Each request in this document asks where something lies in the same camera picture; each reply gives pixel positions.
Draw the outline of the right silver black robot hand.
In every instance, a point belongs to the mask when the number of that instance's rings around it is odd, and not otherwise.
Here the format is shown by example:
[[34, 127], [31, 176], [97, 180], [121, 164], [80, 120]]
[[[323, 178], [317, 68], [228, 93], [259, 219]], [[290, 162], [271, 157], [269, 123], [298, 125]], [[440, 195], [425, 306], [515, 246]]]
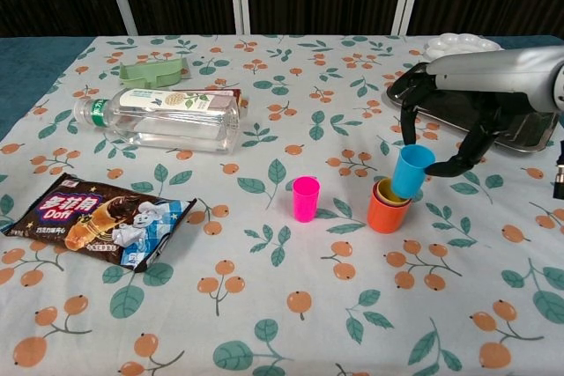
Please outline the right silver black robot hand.
[[419, 63], [388, 89], [401, 101], [406, 145], [415, 144], [415, 118], [433, 97], [462, 93], [478, 111], [456, 155], [425, 168], [437, 177], [456, 177], [479, 163], [498, 136], [520, 114], [563, 111], [563, 47], [509, 49], [448, 55]]

